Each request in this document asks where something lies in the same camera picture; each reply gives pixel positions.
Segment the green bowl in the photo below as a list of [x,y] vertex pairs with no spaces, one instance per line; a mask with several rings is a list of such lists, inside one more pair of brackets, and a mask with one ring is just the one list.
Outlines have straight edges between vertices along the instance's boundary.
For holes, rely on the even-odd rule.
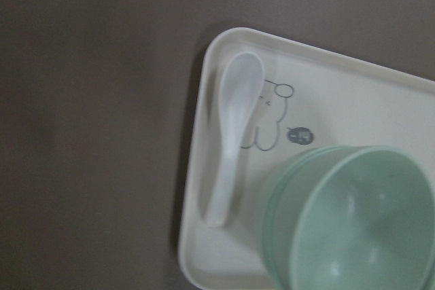
[[301,152],[297,154],[296,156],[291,157],[289,160],[286,160],[284,163],[281,163],[276,168],[281,168],[283,170],[281,179],[279,181],[279,184],[275,187],[273,192],[273,197],[271,198],[269,202],[268,207],[268,217],[267,217],[267,229],[266,231],[268,234],[266,235],[267,240],[267,249],[270,255],[270,270],[267,271],[268,275],[270,276],[271,280],[275,284],[279,284],[281,281],[279,280],[277,271],[276,271],[276,264],[274,262],[273,258],[273,250],[272,250],[272,234],[273,234],[273,224],[275,219],[275,213],[277,210],[277,205],[279,204],[279,199],[281,197],[281,193],[283,189],[285,188],[285,184],[288,182],[288,175],[292,176],[294,174],[294,171],[298,169],[299,166],[301,166],[305,161],[309,161],[312,158],[315,158],[318,155],[321,155],[323,152],[329,151],[329,147],[322,147],[317,149],[310,149],[308,151]]
[[283,170],[281,168],[276,168],[271,171],[267,176],[260,188],[260,193],[258,196],[258,219],[257,219],[257,243],[262,262],[267,271],[270,270],[270,255],[267,249],[266,235],[267,229],[267,217],[268,217],[268,207],[271,198],[273,197],[273,192],[275,187],[279,184]]
[[424,289],[432,184],[400,149],[330,147],[288,175],[271,239],[278,289]]

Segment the white ceramic spoon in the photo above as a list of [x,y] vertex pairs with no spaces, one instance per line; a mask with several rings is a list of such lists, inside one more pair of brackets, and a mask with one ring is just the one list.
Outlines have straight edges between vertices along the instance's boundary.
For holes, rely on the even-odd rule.
[[261,94],[264,76],[260,57],[241,52],[231,58],[217,83],[212,109],[217,118],[220,151],[205,212],[205,223],[211,228],[222,227],[229,216],[241,141]]

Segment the beige rabbit serving tray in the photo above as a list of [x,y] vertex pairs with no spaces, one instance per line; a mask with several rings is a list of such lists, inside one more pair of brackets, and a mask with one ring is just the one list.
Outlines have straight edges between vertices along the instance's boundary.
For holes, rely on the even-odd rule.
[[[265,83],[239,156],[225,226],[203,220],[219,151],[215,86],[234,56],[252,52]],[[271,289],[249,229],[257,191],[274,167],[331,145],[389,145],[434,174],[434,82],[249,28],[219,34],[205,53],[192,131],[178,260],[200,289]]]

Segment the green bowl on tray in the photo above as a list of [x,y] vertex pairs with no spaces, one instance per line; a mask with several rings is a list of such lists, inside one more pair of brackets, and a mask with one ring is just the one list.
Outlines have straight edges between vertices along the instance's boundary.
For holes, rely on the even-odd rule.
[[283,170],[281,168],[276,168],[271,171],[267,176],[260,188],[260,193],[258,196],[258,219],[257,219],[257,243],[262,262],[267,271],[270,270],[270,255],[267,249],[266,235],[267,229],[267,217],[268,217],[268,207],[271,198],[273,197],[273,192],[275,187],[279,184]]

